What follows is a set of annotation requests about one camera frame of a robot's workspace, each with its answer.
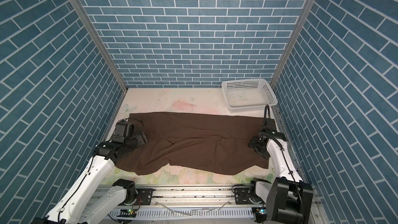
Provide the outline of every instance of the table surface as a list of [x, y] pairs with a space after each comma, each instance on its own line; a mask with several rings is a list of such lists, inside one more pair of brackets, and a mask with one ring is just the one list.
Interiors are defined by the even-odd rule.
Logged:
[[[108, 139], [118, 120], [127, 118], [130, 113], [136, 112], [190, 112], [250, 117], [263, 117], [264, 115], [264, 110], [231, 113], [226, 106], [220, 88], [129, 89], [108, 134]], [[237, 175], [222, 175], [169, 164], [149, 175], [137, 175], [134, 172], [126, 172], [113, 167], [101, 184], [113, 184], [117, 179], [135, 181], [140, 185], [235, 184], [249, 183], [253, 177], [273, 181], [275, 172], [271, 160], [268, 169], [252, 166]]]

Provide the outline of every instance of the cloth fold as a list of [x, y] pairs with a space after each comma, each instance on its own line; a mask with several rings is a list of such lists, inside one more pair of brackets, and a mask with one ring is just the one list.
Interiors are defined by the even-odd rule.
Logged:
[[148, 112], [132, 113], [128, 121], [144, 131], [148, 142], [119, 160], [119, 169], [147, 175], [169, 163], [236, 175], [254, 165], [268, 168], [268, 160], [248, 147], [262, 118]]

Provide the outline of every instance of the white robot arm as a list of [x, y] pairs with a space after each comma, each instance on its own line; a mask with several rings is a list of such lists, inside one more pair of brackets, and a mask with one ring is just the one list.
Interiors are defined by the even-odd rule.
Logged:
[[250, 182], [249, 194], [266, 203], [266, 219], [261, 222], [308, 224], [313, 190], [310, 184], [303, 182], [294, 167], [285, 135], [271, 128], [262, 128], [249, 145], [260, 155], [271, 157], [276, 174], [273, 184], [260, 179]]
[[135, 125], [124, 120], [117, 122], [111, 140], [101, 142], [95, 148], [93, 157], [66, 195], [44, 219], [35, 218], [32, 224], [98, 224], [117, 205], [122, 202], [128, 205], [136, 201], [135, 183], [119, 179], [105, 196], [83, 212], [94, 191], [115, 163], [146, 142], [146, 136], [142, 131], [137, 131]]

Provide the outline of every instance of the brick wallpaper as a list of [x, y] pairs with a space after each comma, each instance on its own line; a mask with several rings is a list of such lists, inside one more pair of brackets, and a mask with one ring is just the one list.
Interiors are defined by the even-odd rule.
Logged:
[[67, 0], [0, 0], [0, 223], [59, 201], [121, 95]]
[[305, 0], [81, 0], [129, 87], [270, 80]]
[[316, 0], [275, 92], [331, 223], [398, 223], [398, 0]]

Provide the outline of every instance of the laundry basket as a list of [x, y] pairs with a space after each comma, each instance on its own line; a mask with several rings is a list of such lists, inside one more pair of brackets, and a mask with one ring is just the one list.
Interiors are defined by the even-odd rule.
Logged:
[[225, 81], [221, 88], [230, 112], [255, 111], [278, 104], [271, 86], [262, 78]]

